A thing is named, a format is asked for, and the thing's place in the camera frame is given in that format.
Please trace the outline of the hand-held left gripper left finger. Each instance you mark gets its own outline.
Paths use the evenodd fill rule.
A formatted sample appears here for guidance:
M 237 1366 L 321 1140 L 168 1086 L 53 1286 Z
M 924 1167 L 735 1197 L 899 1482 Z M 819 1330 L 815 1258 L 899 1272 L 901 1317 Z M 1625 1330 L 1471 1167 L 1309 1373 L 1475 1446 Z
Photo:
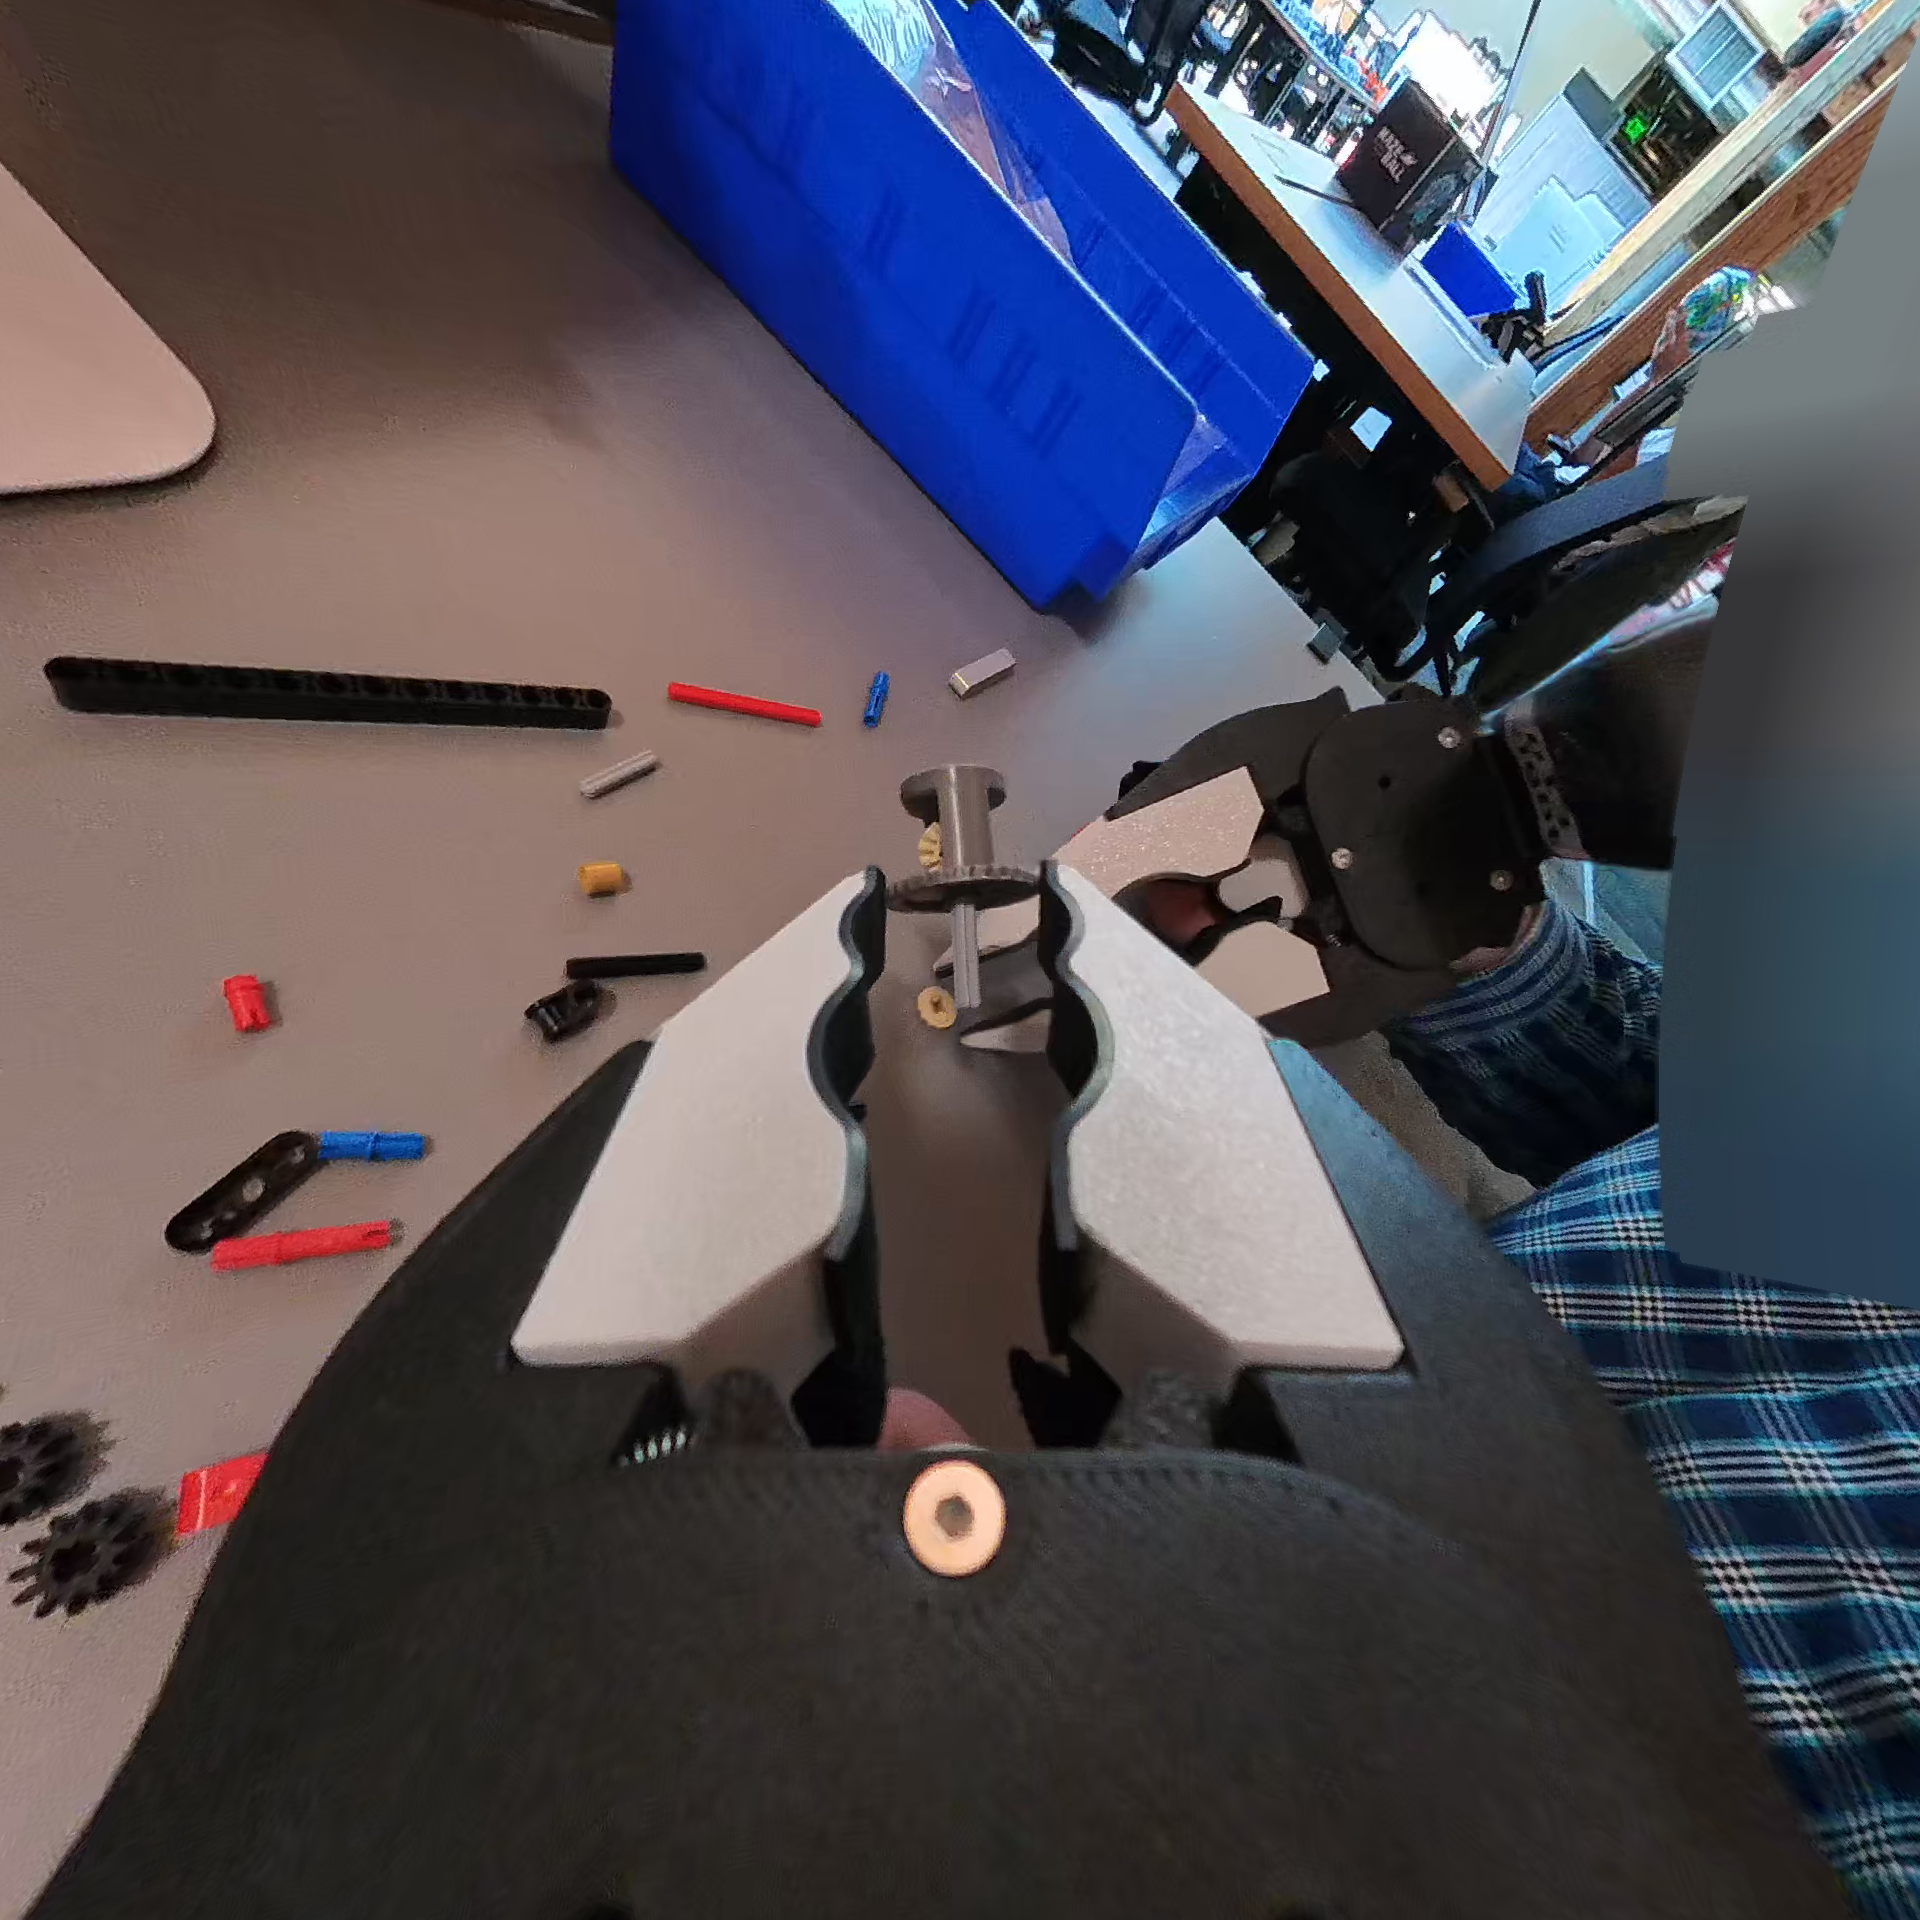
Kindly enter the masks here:
M 884 874 L 831 885 L 648 1040 L 512 1333 L 534 1369 L 766 1377 L 803 1425 L 884 1404 L 871 1150 Z

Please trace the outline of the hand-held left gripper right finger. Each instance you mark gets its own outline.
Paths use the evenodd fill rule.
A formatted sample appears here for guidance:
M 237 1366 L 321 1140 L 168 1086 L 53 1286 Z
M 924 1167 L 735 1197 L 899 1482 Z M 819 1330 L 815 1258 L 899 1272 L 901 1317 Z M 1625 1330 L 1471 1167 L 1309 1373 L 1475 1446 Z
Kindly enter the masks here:
M 1039 881 L 1046 1349 L 1118 1391 L 1376 1376 L 1406 1341 L 1260 1022 L 1081 870 Z

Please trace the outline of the grey lego differential gear assembly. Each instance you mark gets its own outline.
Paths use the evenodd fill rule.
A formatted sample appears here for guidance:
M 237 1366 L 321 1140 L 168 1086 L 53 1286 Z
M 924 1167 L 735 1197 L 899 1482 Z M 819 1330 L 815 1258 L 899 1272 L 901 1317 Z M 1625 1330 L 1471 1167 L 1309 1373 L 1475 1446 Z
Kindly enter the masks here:
M 899 914 L 950 914 L 959 906 L 1004 906 L 1031 900 L 1039 873 L 996 857 L 991 814 L 1005 801 L 1004 777 L 977 762 L 943 762 L 909 775 L 899 786 L 902 809 L 921 825 L 936 825 L 942 862 L 886 887 Z

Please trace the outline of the long red lego pin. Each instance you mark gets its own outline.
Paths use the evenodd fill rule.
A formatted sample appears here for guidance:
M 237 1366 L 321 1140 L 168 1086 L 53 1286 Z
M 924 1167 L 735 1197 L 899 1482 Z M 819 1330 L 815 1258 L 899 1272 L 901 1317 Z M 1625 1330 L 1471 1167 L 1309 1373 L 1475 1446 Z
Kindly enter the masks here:
M 262 1265 L 313 1264 L 341 1256 L 366 1256 L 393 1245 L 389 1218 L 336 1223 L 297 1232 L 262 1232 L 220 1238 L 208 1264 L 215 1270 L 252 1270 Z

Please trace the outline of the long red lego axle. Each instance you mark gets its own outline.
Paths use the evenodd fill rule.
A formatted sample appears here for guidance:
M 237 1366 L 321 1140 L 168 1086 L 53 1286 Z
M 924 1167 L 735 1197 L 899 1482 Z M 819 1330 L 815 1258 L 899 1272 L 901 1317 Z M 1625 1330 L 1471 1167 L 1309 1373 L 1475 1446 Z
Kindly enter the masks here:
M 688 709 L 728 713 L 792 729 L 819 729 L 825 721 L 811 706 L 787 704 L 727 688 L 708 688 L 701 684 L 669 681 L 664 686 L 664 700 Z

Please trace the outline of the black lego liftarm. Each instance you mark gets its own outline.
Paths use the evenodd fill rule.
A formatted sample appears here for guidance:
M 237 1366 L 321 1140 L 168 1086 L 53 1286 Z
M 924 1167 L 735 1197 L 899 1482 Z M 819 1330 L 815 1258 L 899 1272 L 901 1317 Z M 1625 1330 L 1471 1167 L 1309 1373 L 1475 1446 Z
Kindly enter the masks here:
M 319 1166 L 319 1137 L 283 1132 L 254 1148 L 165 1224 L 168 1247 L 206 1255 L 217 1241 L 246 1236 L 254 1224 L 297 1191 Z

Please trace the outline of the red lego perpendicular connector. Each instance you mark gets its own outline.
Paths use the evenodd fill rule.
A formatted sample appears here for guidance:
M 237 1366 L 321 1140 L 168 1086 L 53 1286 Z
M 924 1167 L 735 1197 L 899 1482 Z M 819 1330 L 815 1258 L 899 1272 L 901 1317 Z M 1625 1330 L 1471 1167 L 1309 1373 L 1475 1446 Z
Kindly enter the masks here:
M 175 1488 L 175 1537 L 191 1537 L 233 1521 L 248 1498 L 268 1450 L 229 1455 L 181 1477 Z

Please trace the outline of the long black lego beam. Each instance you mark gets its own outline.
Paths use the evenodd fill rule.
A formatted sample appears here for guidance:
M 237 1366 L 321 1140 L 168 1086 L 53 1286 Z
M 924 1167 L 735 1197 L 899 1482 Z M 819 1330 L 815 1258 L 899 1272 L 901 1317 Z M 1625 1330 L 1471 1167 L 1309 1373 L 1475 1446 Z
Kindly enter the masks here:
M 603 730 L 612 716 L 600 688 L 523 681 L 107 655 L 57 655 L 40 674 L 62 709 L 96 716 L 553 730 Z

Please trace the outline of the person's right hand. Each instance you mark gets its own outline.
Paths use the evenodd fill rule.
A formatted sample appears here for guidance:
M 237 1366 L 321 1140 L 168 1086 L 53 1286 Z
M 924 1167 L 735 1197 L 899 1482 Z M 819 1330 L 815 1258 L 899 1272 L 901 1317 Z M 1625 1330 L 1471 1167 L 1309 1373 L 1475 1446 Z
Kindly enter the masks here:
M 1240 920 L 1198 879 L 1153 879 L 1137 904 L 1142 924 L 1189 966 L 1200 966 Z

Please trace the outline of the black office chair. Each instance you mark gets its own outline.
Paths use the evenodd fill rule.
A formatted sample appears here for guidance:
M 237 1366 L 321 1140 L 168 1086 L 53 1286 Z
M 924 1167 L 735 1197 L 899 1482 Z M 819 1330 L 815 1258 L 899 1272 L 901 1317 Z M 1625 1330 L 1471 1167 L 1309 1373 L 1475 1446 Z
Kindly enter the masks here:
M 1625 448 L 1517 448 L 1499 487 L 1446 469 L 1421 478 L 1385 441 L 1353 457 L 1331 442 L 1261 473 L 1223 520 L 1335 646 L 1381 686 L 1452 693 L 1478 631 L 1507 632 L 1574 564 L 1664 497 L 1672 431 Z

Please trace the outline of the wooden background desk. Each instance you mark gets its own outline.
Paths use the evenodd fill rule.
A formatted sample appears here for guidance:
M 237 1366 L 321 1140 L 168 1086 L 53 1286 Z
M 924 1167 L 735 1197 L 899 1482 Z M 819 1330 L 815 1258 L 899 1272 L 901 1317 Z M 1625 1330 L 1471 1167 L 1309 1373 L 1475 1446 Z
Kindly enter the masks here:
M 1526 358 L 1496 358 L 1417 265 L 1336 192 L 1333 159 L 1204 90 L 1167 96 L 1190 150 L 1176 207 L 1324 369 L 1309 380 L 1268 466 L 1319 449 L 1364 412 L 1409 431 L 1421 478 L 1457 469 L 1511 478 L 1532 405 Z

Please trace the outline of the small blue bin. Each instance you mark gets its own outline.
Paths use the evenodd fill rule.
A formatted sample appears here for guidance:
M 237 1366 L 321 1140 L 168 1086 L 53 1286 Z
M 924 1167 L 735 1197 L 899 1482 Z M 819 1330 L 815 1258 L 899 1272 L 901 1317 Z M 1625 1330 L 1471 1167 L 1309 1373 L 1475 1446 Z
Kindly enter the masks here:
M 1478 322 L 1524 305 L 1524 294 L 1485 253 L 1478 238 L 1445 224 L 1414 255 L 1417 266 L 1468 319 Z

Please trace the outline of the blue plaid shirt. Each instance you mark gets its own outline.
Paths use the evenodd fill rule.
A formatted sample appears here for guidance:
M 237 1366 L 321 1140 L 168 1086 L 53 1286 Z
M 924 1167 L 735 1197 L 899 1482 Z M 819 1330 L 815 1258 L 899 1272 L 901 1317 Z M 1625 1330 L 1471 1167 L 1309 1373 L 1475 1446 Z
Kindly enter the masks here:
M 1915 1313 L 1672 1258 L 1653 1128 L 1502 1160 L 1533 1196 L 1491 1238 L 1623 1414 L 1819 1850 L 1915 1918 Z

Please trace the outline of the small black box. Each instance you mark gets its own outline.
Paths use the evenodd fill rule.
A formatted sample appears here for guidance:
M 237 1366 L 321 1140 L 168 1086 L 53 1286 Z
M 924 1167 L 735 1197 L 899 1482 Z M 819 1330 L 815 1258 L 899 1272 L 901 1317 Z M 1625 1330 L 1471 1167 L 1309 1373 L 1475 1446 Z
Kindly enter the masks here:
M 1399 255 L 1430 242 L 1483 176 L 1446 109 L 1413 78 L 1359 130 L 1335 168 L 1336 192 Z

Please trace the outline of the white book stand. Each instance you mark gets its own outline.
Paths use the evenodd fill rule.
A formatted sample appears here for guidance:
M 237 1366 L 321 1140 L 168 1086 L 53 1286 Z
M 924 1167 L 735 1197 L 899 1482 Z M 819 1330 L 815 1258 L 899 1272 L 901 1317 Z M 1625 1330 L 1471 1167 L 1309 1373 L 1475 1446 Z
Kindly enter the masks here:
M 3 174 L 3 495 L 121 488 L 200 462 L 203 385 Z

